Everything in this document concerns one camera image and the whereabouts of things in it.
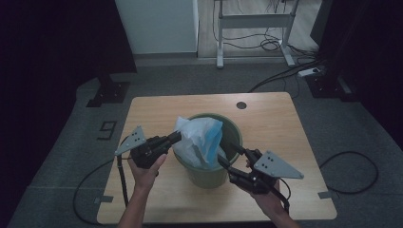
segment person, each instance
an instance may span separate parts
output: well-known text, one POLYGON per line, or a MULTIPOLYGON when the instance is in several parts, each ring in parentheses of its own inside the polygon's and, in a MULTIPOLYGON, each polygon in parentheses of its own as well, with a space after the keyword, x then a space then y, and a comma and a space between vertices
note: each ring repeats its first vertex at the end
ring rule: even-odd
MULTIPOLYGON (((148 195, 156 177, 158 176, 158 170, 163 165, 165 159, 166 154, 162 154, 149 169, 139 168, 133 160, 127 160, 135 180, 135 185, 130 201, 119 221, 119 228, 141 228, 143 226, 148 195)), ((285 212, 279 198, 277 198, 273 193, 266 195, 249 194, 255 199, 264 215, 272 220, 278 228, 299 227, 299 225, 285 212)))

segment power strip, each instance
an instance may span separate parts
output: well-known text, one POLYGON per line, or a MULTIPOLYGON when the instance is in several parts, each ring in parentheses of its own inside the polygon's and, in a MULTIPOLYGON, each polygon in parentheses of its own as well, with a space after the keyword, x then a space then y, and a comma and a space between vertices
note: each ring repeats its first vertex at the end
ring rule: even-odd
POLYGON ((320 70, 316 67, 305 69, 298 72, 299 77, 306 77, 306 76, 318 76, 320 74, 320 70))

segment white metal stand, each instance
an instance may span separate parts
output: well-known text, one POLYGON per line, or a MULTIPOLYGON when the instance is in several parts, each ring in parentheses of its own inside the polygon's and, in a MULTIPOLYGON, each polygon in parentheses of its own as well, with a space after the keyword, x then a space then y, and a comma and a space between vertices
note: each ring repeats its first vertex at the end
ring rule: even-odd
POLYGON ((290 37, 291 28, 296 18, 296 11, 299 0, 294 1, 290 14, 285 13, 269 13, 269 14, 253 14, 253 15, 223 15, 222 0, 220 1, 219 10, 219 41, 217 44, 217 68, 224 67, 223 49, 222 49, 222 30, 223 29, 250 29, 250 28, 285 28, 283 40, 279 40, 279 46, 285 61, 289 67, 293 67, 294 62, 290 49, 288 48, 288 39, 290 37))

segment wooden table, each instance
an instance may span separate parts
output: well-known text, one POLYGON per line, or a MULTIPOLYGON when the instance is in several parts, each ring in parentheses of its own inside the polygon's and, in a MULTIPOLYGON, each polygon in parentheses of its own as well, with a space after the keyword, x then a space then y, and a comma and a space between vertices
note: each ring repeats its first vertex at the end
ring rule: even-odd
MULTIPOLYGON (((143 127, 147 138, 168 135, 178 116, 187 118, 204 112, 231 119, 240 129, 245 148, 262 152, 270 149, 304 174, 303 180, 286 180, 292 191, 290 215, 293 219, 336 217, 332 199, 321 199, 318 195, 328 190, 288 93, 138 97, 131 104, 122 139, 137 125, 143 127), (247 107, 238 109, 238 102, 246 103, 247 107)), ((234 167, 249 172, 245 164, 245 156, 240 156, 234 167)), ((126 162, 124 167, 131 196, 134 180, 126 162)), ((280 190, 288 196, 284 185, 281 184, 280 190)), ((116 160, 104 196, 113 197, 113 201, 101 203, 97 219, 101 223, 117 223, 125 204, 116 160)), ((172 149, 150 193, 144 217, 145 223, 258 220, 269 218, 248 194, 229 181, 216 189, 195 186, 172 149)))

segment person's left hand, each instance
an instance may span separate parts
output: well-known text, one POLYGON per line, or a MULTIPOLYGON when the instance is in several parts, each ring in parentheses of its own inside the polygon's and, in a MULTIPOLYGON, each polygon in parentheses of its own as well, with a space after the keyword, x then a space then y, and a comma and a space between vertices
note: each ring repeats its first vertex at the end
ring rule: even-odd
POLYGON ((151 190, 154 180, 158 175, 158 170, 163 165, 163 162, 165 162, 165 159, 166 154, 162 154, 149 169, 139 168, 132 159, 128 159, 131 173, 133 174, 134 181, 136 181, 135 187, 148 191, 151 190))

